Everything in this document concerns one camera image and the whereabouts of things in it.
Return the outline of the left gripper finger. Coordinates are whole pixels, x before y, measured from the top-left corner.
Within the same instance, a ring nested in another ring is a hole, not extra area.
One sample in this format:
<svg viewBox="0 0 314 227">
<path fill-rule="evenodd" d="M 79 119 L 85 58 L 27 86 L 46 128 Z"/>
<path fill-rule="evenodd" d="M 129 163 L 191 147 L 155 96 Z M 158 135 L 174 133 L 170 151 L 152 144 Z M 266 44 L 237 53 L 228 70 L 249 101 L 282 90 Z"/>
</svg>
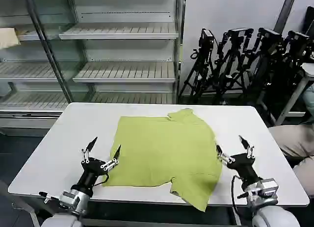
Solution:
<svg viewBox="0 0 314 227">
<path fill-rule="evenodd" d="M 100 168 L 104 171 L 110 171 L 111 169 L 113 169 L 119 163 L 118 158 L 120 156 L 120 149 L 121 145 L 118 147 L 113 158 L 110 161 L 107 161 L 103 165 L 101 165 Z"/>
<path fill-rule="evenodd" d="M 93 149 L 96 141 L 97 141 L 97 137 L 95 137 L 88 145 L 86 148 L 82 149 L 81 150 L 81 153 L 82 153 L 82 161 L 81 161 L 81 164 L 88 164 L 90 162 L 90 159 L 89 159 L 89 154 L 91 152 L 91 150 Z"/>
</svg>

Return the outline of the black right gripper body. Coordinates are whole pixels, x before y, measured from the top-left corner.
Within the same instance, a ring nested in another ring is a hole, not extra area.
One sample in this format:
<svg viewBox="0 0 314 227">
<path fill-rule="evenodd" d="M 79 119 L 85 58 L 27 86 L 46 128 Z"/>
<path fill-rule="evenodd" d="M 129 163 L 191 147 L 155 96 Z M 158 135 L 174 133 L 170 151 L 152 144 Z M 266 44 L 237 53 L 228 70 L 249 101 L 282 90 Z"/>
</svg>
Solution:
<svg viewBox="0 0 314 227">
<path fill-rule="evenodd" d="M 242 186 L 249 186 L 262 180 L 253 169 L 254 158 L 248 158 L 246 153 L 232 155 L 231 158 L 232 161 L 231 163 L 227 163 L 227 167 L 237 171 L 242 180 Z"/>
</svg>

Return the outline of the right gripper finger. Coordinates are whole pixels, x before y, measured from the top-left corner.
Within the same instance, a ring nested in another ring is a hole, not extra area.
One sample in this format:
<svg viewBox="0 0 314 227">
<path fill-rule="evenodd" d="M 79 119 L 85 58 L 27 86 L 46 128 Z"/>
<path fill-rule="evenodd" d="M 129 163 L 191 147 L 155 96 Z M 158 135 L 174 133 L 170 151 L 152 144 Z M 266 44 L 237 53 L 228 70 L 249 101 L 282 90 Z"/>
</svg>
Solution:
<svg viewBox="0 0 314 227">
<path fill-rule="evenodd" d="M 217 152 L 218 159 L 220 159 L 221 161 L 224 161 L 227 164 L 231 164 L 231 163 L 235 162 L 235 159 L 233 157 L 230 157 L 230 156 L 223 153 L 223 151 L 219 145 L 216 145 L 216 152 Z"/>
<path fill-rule="evenodd" d="M 249 142 L 246 139 L 244 139 L 241 135 L 239 136 L 239 139 L 244 149 L 246 150 L 247 158 L 254 159 L 255 158 L 255 156 L 253 155 L 254 146 L 251 146 Z"/>
</svg>

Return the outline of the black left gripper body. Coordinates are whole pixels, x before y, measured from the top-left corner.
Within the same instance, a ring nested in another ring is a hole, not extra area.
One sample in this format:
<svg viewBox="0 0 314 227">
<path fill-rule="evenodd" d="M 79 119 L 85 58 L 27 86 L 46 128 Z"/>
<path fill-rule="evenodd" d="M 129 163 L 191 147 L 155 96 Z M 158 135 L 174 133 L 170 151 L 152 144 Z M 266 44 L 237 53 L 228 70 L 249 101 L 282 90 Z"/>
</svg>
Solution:
<svg viewBox="0 0 314 227">
<path fill-rule="evenodd" d="M 90 158 L 89 162 L 82 162 L 83 174 L 77 182 L 77 190 L 92 191 L 94 186 L 106 183 L 109 179 L 108 171 L 105 171 L 106 162 Z M 106 176 L 105 180 L 96 183 L 98 177 Z"/>
</svg>

